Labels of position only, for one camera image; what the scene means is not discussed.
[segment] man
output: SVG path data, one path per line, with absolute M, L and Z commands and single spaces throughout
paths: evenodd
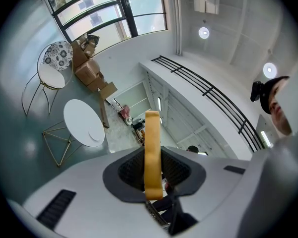
M 198 153 L 199 149 L 196 146 L 191 145 L 188 147 L 187 151 Z M 163 199 L 154 202 L 152 205 L 158 212 L 166 210 L 164 213 L 161 214 L 161 216 L 165 221 L 170 223 L 172 221 L 172 199 L 170 198 L 170 196 L 172 196 L 173 188 L 171 188 L 171 186 L 166 183 L 164 185 L 164 189 L 168 195 L 165 196 Z
M 279 106 L 275 96 L 287 84 L 289 77 L 282 76 L 271 79 L 265 84 L 257 81 L 253 83 L 251 101 L 258 100 L 260 97 L 260 104 L 262 109 L 272 116 L 273 124 L 284 135 L 290 135 L 292 129 L 285 114 Z

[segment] ceiling light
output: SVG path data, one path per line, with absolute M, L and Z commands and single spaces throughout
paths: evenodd
M 261 131 L 260 133 L 262 134 L 263 139 L 264 139 L 264 141 L 266 142 L 266 145 L 267 145 L 269 148 L 273 147 L 272 144 L 269 142 L 268 137 L 266 136 L 266 133 L 265 133 L 264 131 Z
M 277 68 L 273 63 L 268 62 L 264 65 L 263 72 L 267 78 L 274 78 L 277 75 Z
M 201 27 L 199 30 L 199 35 L 202 39 L 206 39 L 209 37 L 210 32 L 206 27 Z
M 161 111 L 161 99 L 160 99 L 160 97 L 158 97 L 158 105 L 159 105 L 159 109 Z

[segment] green floor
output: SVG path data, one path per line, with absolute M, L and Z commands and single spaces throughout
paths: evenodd
M 0 187 L 7 198 L 20 204 L 68 167 L 108 154 L 105 139 L 100 147 L 81 147 L 58 168 L 44 142 L 42 131 L 63 120 L 64 105 L 71 99 L 85 101 L 100 115 L 98 94 L 92 94 L 75 76 L 59 91 L 50 115 L 40 90 L 29 115 L 23 112 L 21 94 L 26 82 L 36 73 L 41 50 L 63 39 L 44 1 L 40 0 L 23 0 L 0 34 Z M 38 83 L 36 77 L 29 84 L 25 93 L 26 105 Z M 47 90 L 47 94 L 52 100 L 55 92 Z M 49 142 L 56 158 L 61 158 L 64 141 L 49 138 Z

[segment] white chair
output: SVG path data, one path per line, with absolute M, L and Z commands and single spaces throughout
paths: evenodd
M 64 77 L 61 74 L 61 71 L 67 69 L 72 64 L 71 76 L 67 83 L 65 83 Z M 34 78 L 35 75 L 39 76 L 40 84 L 36 88 L 36 91 L 32 97 L 29 108 L 27 111 L 25 110 L 23 103 L 23 95 L 27 85 Z M 28 115 L 32 101 L 34 96 L 36 95 L 40 85 L 43 85 L 43 92 L 48 101 L 49 105 L 49 114 L 52 109 L 52 105 L 54 103 L 55 97 L 60 89 L 64 88 L 71 80 L 73 75 L 73 49 L 71 45 L 66 41 L 57 41 L 55 43 L 47 45 L 40 53 L 38 61 L 37 61 L 37 72 L 33 77 L 26 83 L 25 88 L 22 92 L 22 106 L 26 115 Z M 50 106 L 49 98 L 46 95 L 44 88 L 48 88 L 50 90 L 55 90 L 56 94 Z
M 70 100 L 64 106 L 64 120 L 47 128 L 42 132 L 43 137 L 45 139 L 45 143 L 47 144 L 49 151 L 58 167 L 64 163 L 74 152 L 76 152 L 82 145 L 89 147 L 97 147 L 100 146 L 105 139 L 105 131 L 103 127 L 103 123 L 99 119 L 98 115 L 95 111 L 87 105 L 85 102 L 80 100 Z M 52 129 L 54 126 L 64 122 L 65 127 Z M 51 132 L 55 132 L 57 130 L 68 129 L 70 132 L 69 138 L 62 138 L 57 135 L 52 134 Z M 57 139 L 66 141 L 65 152 L 62 155 L 61 161 L 58 162 L 54 154 L 51 151 L 49 143 L 47 141 L 46 135 L 53 136 Z M 71 145 L 72 142 L 78 141 L 80 146 L 77 147 L 72 153 L 70 153 L 65 159 L 65 155 Z

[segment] black metal railing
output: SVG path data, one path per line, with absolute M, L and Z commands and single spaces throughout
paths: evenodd
M 229 118 L 236 127 L 237 133 L 243 136 L 253 152 L 265 148 L 258 133 L 243 112 L 213 84 L 169 58 L 160 56 L 152 61 L 164 66 L 169 69 L 171 73 L 189 82 L 202 93 L 202 96 L 213 102 Z

